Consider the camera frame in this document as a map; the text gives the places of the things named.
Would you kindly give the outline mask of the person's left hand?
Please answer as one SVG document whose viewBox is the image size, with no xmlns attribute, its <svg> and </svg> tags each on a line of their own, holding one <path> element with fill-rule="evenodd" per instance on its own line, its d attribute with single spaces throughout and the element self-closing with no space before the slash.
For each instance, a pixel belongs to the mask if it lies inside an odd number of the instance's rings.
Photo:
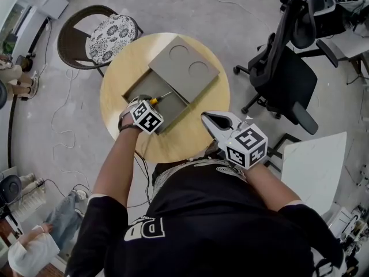
<svg viewBox="0 0 369 277">
<path fill-rule="evenodd" d="M 130 103 L 119 115 L 118 130 L 121 132 L 124 128 L 133 127 L 134 120 L 131 111 L 138 107 L 138 103 Z"/>
</svg>

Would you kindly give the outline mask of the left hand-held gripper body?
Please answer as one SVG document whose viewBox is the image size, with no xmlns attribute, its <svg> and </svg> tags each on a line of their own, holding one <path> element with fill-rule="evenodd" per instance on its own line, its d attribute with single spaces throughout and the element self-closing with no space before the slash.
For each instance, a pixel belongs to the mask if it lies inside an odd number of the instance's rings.
<svg viewBox="0 0 369 277">
<path fill-rule="evenodd" d="M 164 122 L 164 118 L 147 100 L 142 100 L 136 108 L 130 110 L 134 125 L 147 134 L 152 134 Z"/>
</svg>

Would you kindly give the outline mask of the black mesh office chair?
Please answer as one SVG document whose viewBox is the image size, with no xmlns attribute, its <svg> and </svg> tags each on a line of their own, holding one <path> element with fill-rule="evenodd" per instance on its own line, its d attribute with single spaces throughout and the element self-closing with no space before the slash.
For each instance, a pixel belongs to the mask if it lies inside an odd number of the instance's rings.
<svg viewBox="0 0 369 277">
<path fill-rule="evenodd" d="M 285 116 L 314 135 L 318 124 L 307 112 L 317 76 L 304 58 L 325 56 L 334 67 L 338 59 L 330 47 L 317 38 L 314 14 L 323 7 L 324 0 L 280 0 L 283 15 L 275 33 L 271 33 L 258 55 L 245 68 L 236 65 L 235 74 L 245 72 L 257 94 L 242 108 L 246 114 L 258 103 L 276 118 Z"/>
</svg>

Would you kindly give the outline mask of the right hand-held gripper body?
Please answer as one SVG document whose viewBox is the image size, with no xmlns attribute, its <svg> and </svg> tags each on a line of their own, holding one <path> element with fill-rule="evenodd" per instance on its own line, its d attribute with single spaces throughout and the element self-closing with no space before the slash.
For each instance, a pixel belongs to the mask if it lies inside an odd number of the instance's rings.
<svg viewBox="0 0 369 277">
<path fill-rule="evenodd" d="M 234 130 L 224 141 L 219 141 L 219 148 L 228 161 L 250 169 L 266 156 L 268 138 L 256 124 L 252 124 Z"/>
</svg>

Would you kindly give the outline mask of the round wooden table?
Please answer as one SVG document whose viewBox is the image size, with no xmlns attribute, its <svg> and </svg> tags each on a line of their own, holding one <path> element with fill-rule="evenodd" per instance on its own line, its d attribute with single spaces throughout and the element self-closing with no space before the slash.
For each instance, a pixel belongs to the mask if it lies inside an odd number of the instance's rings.
<svg viewBox="0 0 369 277">
<path fill-rule="evenodd" d="M 149 62 L 176 36 L 169 32 L 143 36 L 124 47 L 108 66 L 100 88 L 100 109 L 112 138 L 118 136 L 118 118 L 127 106 L 122 96 L 148 71 Z M 230 90 L 223 65 L 204 44 L 186 35 L 181 37 L 220 73 L 205 92 L 189 105 L 172 128 L 160 135 L 139 135 L 135 149 L 152 163 L 177 162 L 194 157 L 204 150 L 212 138 L 202 124 L 201 113 L 229 109 Z"/>
</svg>

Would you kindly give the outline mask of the grey box lid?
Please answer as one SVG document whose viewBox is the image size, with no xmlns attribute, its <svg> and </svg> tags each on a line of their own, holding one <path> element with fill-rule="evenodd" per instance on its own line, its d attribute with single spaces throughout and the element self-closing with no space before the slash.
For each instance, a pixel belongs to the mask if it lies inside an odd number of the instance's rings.
<svg viewBox="0 0 369 277">
<path fill-rule="evenodd" d="M 149 63 L 149 67 L 189 103 L 220 73 L 179 36 L 162 49 Z"/>
</svg>

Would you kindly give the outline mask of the person's left forearm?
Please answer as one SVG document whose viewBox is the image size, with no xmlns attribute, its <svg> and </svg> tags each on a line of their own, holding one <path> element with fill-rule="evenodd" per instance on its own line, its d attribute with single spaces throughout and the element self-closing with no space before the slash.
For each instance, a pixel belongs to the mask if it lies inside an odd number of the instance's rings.
<svg viewBox="0 0 369 277">
<path fill-rule="evenodd" d="M 97 176 L 93 194 L 109 196 L 127 206 L 139 133 L 135 128 L 127 128 L 119 133 Z"/>
</svg>

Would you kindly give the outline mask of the grey tray box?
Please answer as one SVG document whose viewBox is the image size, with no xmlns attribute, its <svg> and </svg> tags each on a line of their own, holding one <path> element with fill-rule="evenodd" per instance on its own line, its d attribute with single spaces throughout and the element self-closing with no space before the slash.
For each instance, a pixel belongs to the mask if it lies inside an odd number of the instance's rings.
<svg viewBox="0 0 369 277">
<path fill-rule="evenodd" d="M 172 94 L 167 96 L 160 103 L 152 106 L 164 118 L 164 122 L 154 132 L 160 134 L 165 131 L 166 128 L 170 127 L 181 113 L 185 111 L 189 102 L 151 68 L 139 77 L 136 83 L 122 95 L 122 98 L 130 103 L 138 95 L 149 95 L 152 98 L 156 98 L 169 91 L 172 91 Z"/>
</svg>

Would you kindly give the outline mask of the floral seat cushion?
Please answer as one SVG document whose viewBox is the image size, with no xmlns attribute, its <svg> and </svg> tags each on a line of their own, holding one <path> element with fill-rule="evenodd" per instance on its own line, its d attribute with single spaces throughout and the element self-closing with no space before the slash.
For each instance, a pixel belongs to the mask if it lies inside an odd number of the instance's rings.
<svg viewBox="0 0 369 277">
<path fill-rule="evenodd" d="M 88 42 L 90 58 L 97 64 L 112 59 L 138 38 L 140 29 L 135 20 L 122 14 L 112 14 L 92 32 Z"/>
</svg>

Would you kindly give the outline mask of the white table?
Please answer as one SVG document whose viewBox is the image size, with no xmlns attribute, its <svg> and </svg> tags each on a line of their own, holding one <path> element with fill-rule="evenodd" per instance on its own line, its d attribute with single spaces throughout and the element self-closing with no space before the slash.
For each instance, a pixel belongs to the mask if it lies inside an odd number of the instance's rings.
<svg viewBox="0 0 369 277">
<path fill-rule="evenodd" d="M 284 148 L 281 180 L 320 215 L 333 203 L 346 143 L 347 133 L 342 132 Z"/>
</svg>

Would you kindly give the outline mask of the person's right forearm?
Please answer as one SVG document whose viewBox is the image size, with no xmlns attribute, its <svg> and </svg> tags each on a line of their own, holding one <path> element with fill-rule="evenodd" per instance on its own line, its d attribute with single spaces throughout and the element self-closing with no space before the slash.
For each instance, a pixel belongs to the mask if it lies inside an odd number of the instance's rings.
<svg viewBox="0 0 369 277">
<path fill-rule="evenodd" d="M 243 172 L 269 209 L 279 211 L 284 206 L 302 203 L 300 197 L 263 164 L 257 163 Z"/>
</svg>

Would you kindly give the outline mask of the yellow-handled screwdriver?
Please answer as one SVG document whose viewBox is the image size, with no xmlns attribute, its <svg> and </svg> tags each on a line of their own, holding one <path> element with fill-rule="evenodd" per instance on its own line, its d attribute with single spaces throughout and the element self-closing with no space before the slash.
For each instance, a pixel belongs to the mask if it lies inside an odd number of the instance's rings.
<svg viewBox="0 0 369 277">
<path fill-rule="evenodd" d="M 165 99 L 167 96 L 169 96 L 170 94 L 172 94 L 172 91 L 169 91 L 167 93 L 165 93 L 164 95 L 162 96 L 159 96 L 159 97 L 156 97 L 156 98 L 153 98 L 149 101 L 149 103 L 154 106 L 158 103 L 160 103 L 163 99 Z"/>
</svg>

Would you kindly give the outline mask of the dark wicker chair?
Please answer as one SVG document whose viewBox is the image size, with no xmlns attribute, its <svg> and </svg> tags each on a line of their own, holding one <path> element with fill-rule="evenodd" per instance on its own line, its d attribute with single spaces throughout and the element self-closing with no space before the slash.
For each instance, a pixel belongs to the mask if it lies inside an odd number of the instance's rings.
<svg viewBox="0 0 369 277">
<path fill-rule="evenodd" d="M 88 42 L 91 34 L 78 29 L 76 25 L 90 16 L 102 15 L 107 19 L 112 14 L 118 13 L 104 5 L 92 5 L 72 15 L 65 22 L 58 36 L 57 50 L 60 59 L 71 68 L 79 70 L 96 69 L 103 76 L 104 73 L 101 68 L 108 66 L 111 61 L 104 64 L 97 64 L 90 58 Z M 139 25 L 138 27 L 140 32 L 138 33 L 137 39 L 144 34 L 142 28 Z"/>
</svg>

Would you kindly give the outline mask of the person's black t-shirt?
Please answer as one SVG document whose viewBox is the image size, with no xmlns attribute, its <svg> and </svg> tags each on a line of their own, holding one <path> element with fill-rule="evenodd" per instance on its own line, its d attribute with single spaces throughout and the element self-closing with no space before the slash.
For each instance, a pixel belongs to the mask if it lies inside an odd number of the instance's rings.
<svg viewBox="0 0 369 277">
<path fill-rule="evenodd" d="M 144 216 L 106 195 L 89 200 L 66 277 L 313 277 L 342 248 L 298 203 L 268 209 L 240 170 L 202 159 L 162 173 Z"/>
</svg>

